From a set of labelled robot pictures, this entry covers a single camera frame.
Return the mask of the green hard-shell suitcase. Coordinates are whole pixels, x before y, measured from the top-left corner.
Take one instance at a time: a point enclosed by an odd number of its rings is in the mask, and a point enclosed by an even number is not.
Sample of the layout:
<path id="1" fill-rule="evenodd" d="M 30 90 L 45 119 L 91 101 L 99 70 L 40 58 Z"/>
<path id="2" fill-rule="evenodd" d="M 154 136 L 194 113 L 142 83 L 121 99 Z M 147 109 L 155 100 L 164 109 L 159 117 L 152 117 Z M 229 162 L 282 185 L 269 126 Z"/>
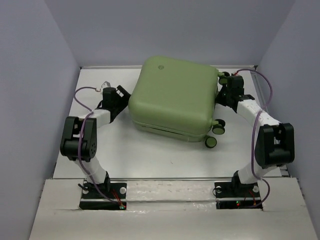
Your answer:
<path id="1" fill-rule="evenodd" d="M 214 148 L 218 141 L 209 131 L 222 135 L 226 125 L 214 118 L 220 76 L 210 65 L 149 57 L 129 98 L 132 122 L 142 131 Z"/>

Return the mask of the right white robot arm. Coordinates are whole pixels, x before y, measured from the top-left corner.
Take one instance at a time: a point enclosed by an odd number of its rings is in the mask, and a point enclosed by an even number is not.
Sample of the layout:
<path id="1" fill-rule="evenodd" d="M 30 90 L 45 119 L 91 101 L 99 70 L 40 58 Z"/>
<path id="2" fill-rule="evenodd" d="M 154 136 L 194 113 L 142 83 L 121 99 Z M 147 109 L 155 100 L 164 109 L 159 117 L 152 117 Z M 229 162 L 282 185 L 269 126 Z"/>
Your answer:
<path id="1" fill-rule="evenodd" d="M 252 126 L 250 162 L 234 173 L 230 183 L 231 192 L 242 196 L 267 173 L 294 161 L 294 127 L 270 116 L 253 96 L 245 94 L 240 75 L 222 76 L 218 82 L 222 88 L 216 102 L 231 108 Z"/>

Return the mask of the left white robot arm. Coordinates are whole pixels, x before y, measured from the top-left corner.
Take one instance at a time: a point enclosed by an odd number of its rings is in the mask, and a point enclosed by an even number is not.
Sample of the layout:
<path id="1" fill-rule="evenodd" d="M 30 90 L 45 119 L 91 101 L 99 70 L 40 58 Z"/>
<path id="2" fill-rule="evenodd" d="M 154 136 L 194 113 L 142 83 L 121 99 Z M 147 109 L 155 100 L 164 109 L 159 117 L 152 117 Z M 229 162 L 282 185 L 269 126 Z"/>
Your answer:
<path id="1" fill-rule="evenodd" d="M 101 198 L 110 194 L 111 181 L 96 157 L 98 128 L 111 124 L 128 106 L 130 97 L 121 85 L 107 86 L 95 109 L 88 107 L 85 116 L 68 116 L 64 122 L 60 154 L 79 166 L 87 181 L 87 191 L 93 189 Z"/>

